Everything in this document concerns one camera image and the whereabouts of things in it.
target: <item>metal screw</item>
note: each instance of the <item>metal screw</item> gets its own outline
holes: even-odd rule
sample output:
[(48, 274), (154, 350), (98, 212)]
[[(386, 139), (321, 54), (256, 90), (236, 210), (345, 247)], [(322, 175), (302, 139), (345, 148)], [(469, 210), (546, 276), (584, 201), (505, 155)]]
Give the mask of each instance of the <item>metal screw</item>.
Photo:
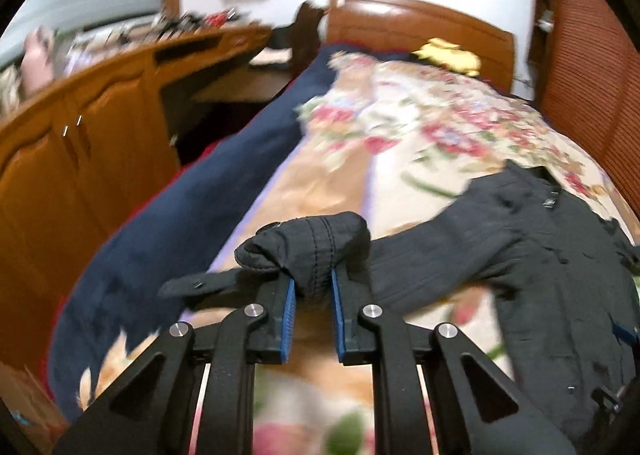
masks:
[(370, 303), (369, 305), (365, 305), (362, 308), (362, 313), (367, 318), (377, 318), (378, 316), (380, 316), (382, 314), (382, 307), (380, 307), (379, 305), (375, 305), (373, 303)]
[(257, 318), (264, 312), (264, 307), (259, 303), (250, 303), (244, 308), (244, 313), (250, 318)]
[(447, 339), (455, 338), (458, 335), (458, 327), (451, 323), (443, 323), (438, 327), (438, 333)]
[(178, 321), (169, 327), (169, 334), (174, 338), (181, 338), (187, 332), (189, 332), (189, 326), (183, 321)]

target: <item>bedspread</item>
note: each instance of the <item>bedspread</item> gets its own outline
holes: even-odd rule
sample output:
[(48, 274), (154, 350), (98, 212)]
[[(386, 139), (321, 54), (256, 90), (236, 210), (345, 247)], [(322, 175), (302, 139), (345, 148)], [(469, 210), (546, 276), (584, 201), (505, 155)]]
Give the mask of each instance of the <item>bedspread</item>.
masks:
[[(524, 102), (431, 66), (334, 53), (333, 87), (298, 109), (305, 136), (280, 165), (210, 266), (236, 265), (233, 250), (274, 221), (354, 211), (372, 237), (411, 228), (441, 212), (475, 177), (511, 159), (543, 165), (603, 218), (617, 218), (634, 241), (638, 220), (607, 175), (575, 143)], [(407, 321), (450, 321), (511, 375), (488, 289), (472, 281)], [(374, 452), (367, 367), (342, 367), (328, 312), (296, 318), (290, 362), (257, 371), (254, 453)], [(428, 398), (425, 394), (428, 410)]]

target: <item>wooden headboard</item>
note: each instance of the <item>wooden headboard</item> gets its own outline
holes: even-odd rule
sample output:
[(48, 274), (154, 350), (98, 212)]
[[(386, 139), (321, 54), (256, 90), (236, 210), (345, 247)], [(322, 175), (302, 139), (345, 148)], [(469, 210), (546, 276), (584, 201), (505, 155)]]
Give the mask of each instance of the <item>wooden headboard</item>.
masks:
[(327, 43), (414, 51), (430, 38), (443, 38), (481, 59), (483, 79), (511, 90), (513, 34), (477, 18), (419, 0), (331, 0), (328, 15)]

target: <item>cabinet door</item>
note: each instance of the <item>cabinet door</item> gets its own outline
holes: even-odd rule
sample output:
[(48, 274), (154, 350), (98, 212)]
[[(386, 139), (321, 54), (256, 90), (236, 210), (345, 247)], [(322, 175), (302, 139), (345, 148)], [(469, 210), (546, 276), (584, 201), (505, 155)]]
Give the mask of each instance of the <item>cabinet door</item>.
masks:
[(92, 203), (97, 211), (112, 208), (118, 227), (177, 170), (158, 96), (148, 85), (144, 62), (132, 60), (100, 67), (100, 75), (84, 82), (72, 97), (81, 171), (86, 161), (86, 171), (101, 179)]
[(62, 106), (50, 104), (0, 131), (0, 320), (12, 335), (0, 335), (0, 355), (31, 369), (45, 354), (56, 305), (107, 239), (76, 184), (64, 127)]

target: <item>cabinet handle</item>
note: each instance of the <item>cabinet handle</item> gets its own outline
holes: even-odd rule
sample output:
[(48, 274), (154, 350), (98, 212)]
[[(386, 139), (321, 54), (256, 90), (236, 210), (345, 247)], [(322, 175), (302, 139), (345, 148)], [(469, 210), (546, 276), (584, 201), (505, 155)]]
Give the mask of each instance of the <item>cabinet handle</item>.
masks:
[(82, 142), (82, 147), (84, 148), (84, 152), (87, 157), (91, 157), (91, 140), (89, 139), (89, 135), (86, 133), (86, 128), (81, 126), (82, 123), (82, 115), (78, 115), (78, 120), (76, 120), (76, 128), (78, 128), (78, 137)]
[(69, 132), (69, 127), (65, 126), (65, 128), (62, 130), (62, 143), (65, 145), (66, 152), (69, 155), (69, 158), (71, 159), (71, 161), (73, 161), (74, 167), (76, 168), (76, 170), (78, 170), (78, 167), (79, 167), (78, 154), (74, 149), (74, 145), (71, 143), (71, 141), (68, 140), (68, 138), (66, 138), (66, 134), (68, 132)]

